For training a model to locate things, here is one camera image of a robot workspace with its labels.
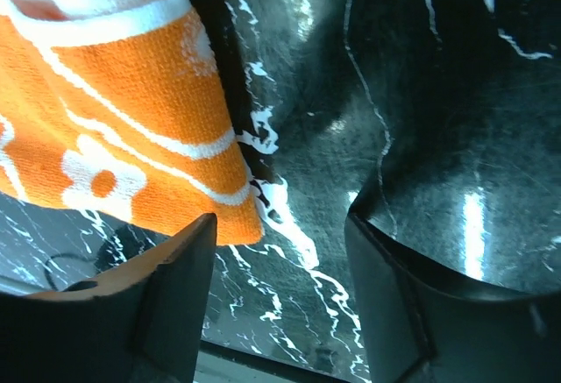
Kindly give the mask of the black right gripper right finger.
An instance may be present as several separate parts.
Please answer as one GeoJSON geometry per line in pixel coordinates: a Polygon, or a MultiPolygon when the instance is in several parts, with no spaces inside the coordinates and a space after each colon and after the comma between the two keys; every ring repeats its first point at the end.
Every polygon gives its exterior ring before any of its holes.
{"type": "Polygon", "coordinates": [[[373,381],[559,381],[559,292],[475,280],[355,213],[344,240],[373,381]]]}

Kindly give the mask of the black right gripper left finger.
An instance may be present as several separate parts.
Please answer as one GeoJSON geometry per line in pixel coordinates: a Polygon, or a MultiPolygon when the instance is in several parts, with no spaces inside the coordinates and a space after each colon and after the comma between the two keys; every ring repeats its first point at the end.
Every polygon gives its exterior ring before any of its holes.
{"type": "Polygon", "coordinates": [[[62,291],[1,296],[4,382],[195,376],[217,244],[205,214],[168,240],[62,291]]]}

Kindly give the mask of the orange and white towel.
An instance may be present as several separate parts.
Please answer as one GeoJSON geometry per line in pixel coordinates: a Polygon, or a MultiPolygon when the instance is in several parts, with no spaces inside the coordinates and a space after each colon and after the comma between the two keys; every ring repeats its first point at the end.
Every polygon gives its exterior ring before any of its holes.
{"type": "Polygon", "coordinates": [[[1,0],[1,191],[172,236],[263,230],[189,0],[1,0]]]}

